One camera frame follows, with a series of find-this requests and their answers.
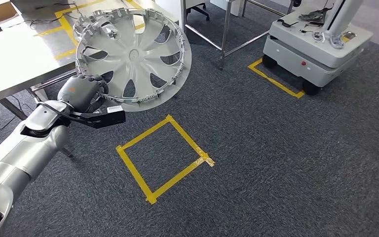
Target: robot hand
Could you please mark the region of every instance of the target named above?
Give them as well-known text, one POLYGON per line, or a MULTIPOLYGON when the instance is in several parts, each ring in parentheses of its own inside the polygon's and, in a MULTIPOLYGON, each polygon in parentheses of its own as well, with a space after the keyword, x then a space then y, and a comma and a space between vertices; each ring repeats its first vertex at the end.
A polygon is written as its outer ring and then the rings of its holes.
POLYGON ((108 93, 101 76, 71 77, 59 91, 58 101, 39 102, 0 144, 0 229, 27 184, 67 144, 72 120, 94 128, 125 122, 120 106, 93 113, 104 102, 99 93, 108 93))

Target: black cable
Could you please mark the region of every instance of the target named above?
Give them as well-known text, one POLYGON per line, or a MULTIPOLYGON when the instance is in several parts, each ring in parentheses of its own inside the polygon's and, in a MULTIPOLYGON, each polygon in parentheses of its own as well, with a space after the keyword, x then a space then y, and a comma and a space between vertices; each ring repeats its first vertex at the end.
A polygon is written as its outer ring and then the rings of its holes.
POLYGON ((13 95, 11 95, 11 97, 17 100, 20 110, 24 113, 24 111, 22 110, 22 107, 21 107, 21 102, 19 102, 19 99, 13 95))
MULTIPOLYGON (((62 5, 62 6, 75 5, 77 12, 82 16, 82 13, 79 11, 79 7, 76 5, 76 2, 73 2, 73 3, 55 3, 55 4, 53 4, 53 5, 62 5)), ((37 24, 37 23, 40 23, 40 24, 50 24, 50 23, 52 23, 52 22, 55 22, 55 21, 59 20, 59 19, 62 18, 63 16, 69 16, 69 17, 71 17, 71 18, 73 18, 73 19, 75 19, 75 20, 78 19, 78 18, 73 17, 73 16, 71 16, 71 15, 69 15, 69 14, 67 14, 67 13, 63 13, 60 17, 58 17, 58 18, 56 18, 56 19, 53 19, 53 20, 25 20, 25 21, 23 21, 23 22, 20 22, 20 23, 15 24, 15 25, 8 26, 8 27, 2 27, 2 28, 11 28, 11 27, 13 27, 13 26, 17 26, 17 25, 20 25, 20 24, 22 24, 22 23, 27 23, 27 22, 30 22, 30 27, 31 27, 33 24, 37 24)))
POLYGON ((33 110, 33 109, 31 109, 31 107, 30 107, 29 105, 27 105, 26 103, 22 104, 22 105, 21 105, 21 107, 23 107, 24 105, 25 105, 25 106, 27 106, 27 107, 28 107, 28 108, 31 110, 31 112, 33 112, 33 111, 34 111, 34 110, 33 110))
MULTIPOLYGON (((34 111, 33 109, 31 109, 31 107, 29 106, 29 105, 27 105, 27 104, 22 104, 21 105, 21 102, 19 101, 19 99, 17 98, 17 97, 15 97, 15 96, 13 96, 13 95, 11 95, 11 97, 13 97, 17 102, 18 102, 18 106, 19 106, 19 108, 20 108, 20 110, 23 112, 23 113, 25 113, 23 110, 22 110, 22 107, 24 106, 24 105, 26 105, 28 108, 30 108, 30 110, 31 111, 34 111)), ((6 126, 8 126, 14 119, 16 118, 16 116, 14 116, 7 124, 5 124, 3 127, 1 127, 0 128, 0 131, 2 130, 2 129, 4 129, 4 128, 6 128, 6 126)))
POLYGON ((86 120, 84 120, 84 119, 74 118, 74 117, 72 117, 72 116, 66 115, 66 114, 64 114, 64 113, 62 113, 62 112, 60 112, 60 111, 58 111, 57 109, 51 107, 50 105, 46 104, 45 102, 38 102, 38 103, 37 103, 37 106, 39 106, 39 105, 43 105, 43 106, 47 107, 49 110, 51 110, 51 111, 57 113, 58 115, 60 115, 60 116, 62 116, 62 117, 65 117, 65 118, 67 118, 67 119, 70 119, 70 120, 72 120, 72 121, 76 121, 76 122, 86 122, 86 120))
POLYGON ((8 126, 14 119, 16 119, 17 116, 14 116, 8 123, 6 123, 3 127, 0 128, 0 131, 4 128, 6 128, 6 126, 8 126))

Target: yellow floor tape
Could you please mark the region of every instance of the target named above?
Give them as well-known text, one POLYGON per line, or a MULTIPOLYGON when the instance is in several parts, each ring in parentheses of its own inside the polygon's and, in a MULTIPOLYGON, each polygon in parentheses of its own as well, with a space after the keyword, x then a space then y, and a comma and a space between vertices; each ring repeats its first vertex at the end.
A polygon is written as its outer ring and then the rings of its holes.
POLYGON ((133 175, 137 184, 140 186, 143 193, 145 194, 146 201, 148 201, 150 204, 155 204, 157 201, 156 199, 160 195, 162 195, 164 192, 170 189, 173 185, 178 183, 178 181, 180 181, 182 178, 188 175, 191 171, 193 171, 203 162, 207 162, 211 167, 214 165, 214 161, 210 157, 208 157, 207 153, 201 150, 201 148, 193 141, 193 139, 182 129, 182 127, 170 115, 166 116, 164 120, 160 121, 155 126, 149 128, 147 131, 143 132, 136 138, 132 139, 131 141, 126 143, 124 146, 117 146, 116 150, 118 154, 120 155, 120 157, 122 158, 124 164, 130 170, 130 173, 133 175), (183 169, 181 172, 175 175, 175 177, 170 179, 168 182, 166 182, 159 189, 157 189, 156 191, 152 193, 152 191, 150 190, 150 188, 144 181, 143 177, 140 175, 139 171, 133 165, 133 163, 131 162, 130 158, 128 157, 128 155, 126 154, 124 150, 133 146, 134 144, 141 141, 143 138, 149 136, 150 134, 152 134, 153 132, 155 132, 156 130, 158 130, 159 128, 161 128, 162 126, 166 125, 169 122, 179 132, 179 134, 186 140, 186 142, 194 149, 194 151, 200 155, 200 158, 198 158, 196 161, 190 164, 187 168, 183 169))
POLYGON ((59 26, 59 27, 56 27, 56 28, 53 28, 53 29, 50 29, 50 30, 47 30, 47 31, 44 31, 44 32, 41 32, 39 34, 36 34, 34 36, 46 36, 46 35, 49 35, 49 34, 52 34, 54 32, 58 32, 58 31, 62 31, 64 30, 63 27, 59 26))
POLYGON ((286 88, 285 86, 283 86, 281 83, 277 82, 276 80, 268 77, 267 75, 265 75, 263 72, 259 71, 258 69, 256 69, 255 67, 260 64, 262 62, 262 58, 260 58, 258 61, 252 63, 251 65, 248 66, 248 68, 252 71, 254 71, 256 74, 258 74, 259 76, 267 79, 269 82, 271 82, 272 84, 276 85, 278 88, 282 89, 283 91, 287 92, 288 94, 296 97, 296 98, 300 98, 302 96, 304 96, 304 91, 300 91, 298 93, 295 93, 293 91, 291 91, 290 89, 286 88))

